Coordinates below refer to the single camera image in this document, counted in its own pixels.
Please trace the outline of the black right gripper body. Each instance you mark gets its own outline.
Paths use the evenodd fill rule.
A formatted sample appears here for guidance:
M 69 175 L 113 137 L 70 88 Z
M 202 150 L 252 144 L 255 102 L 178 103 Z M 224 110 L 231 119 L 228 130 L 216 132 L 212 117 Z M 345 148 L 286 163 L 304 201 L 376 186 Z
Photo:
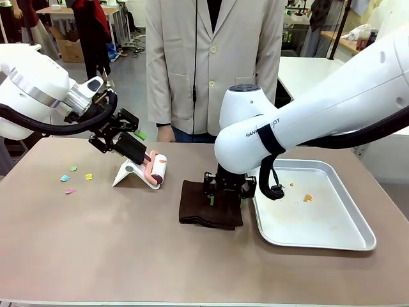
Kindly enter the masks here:
M 240 194 L 246 183 L 246 175 L 231 173 L 218 164 L 215 181 L 218 191 L 234 191 Z

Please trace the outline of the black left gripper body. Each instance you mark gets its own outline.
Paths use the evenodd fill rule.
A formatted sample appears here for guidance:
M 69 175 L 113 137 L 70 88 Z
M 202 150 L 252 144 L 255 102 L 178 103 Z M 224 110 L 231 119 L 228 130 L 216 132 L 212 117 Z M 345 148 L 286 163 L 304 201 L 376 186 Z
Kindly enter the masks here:
M 94 132 L 109 122 L 118 105 L 118 96 L 114 91 L 104 91 L 100 102 L 102 104 L 91 104 L 84 113 L 83 119 L 91 121 L 86 131 Z

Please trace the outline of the person's right hand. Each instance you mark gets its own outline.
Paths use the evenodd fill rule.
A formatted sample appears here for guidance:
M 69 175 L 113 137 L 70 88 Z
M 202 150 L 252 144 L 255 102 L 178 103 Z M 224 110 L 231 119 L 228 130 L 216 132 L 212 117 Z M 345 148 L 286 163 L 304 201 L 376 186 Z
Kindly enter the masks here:
M 170 123 L 168 124 L 156 124 L 157 126 L 157 141 L 173 143 L 176 141 L 173 128 Z

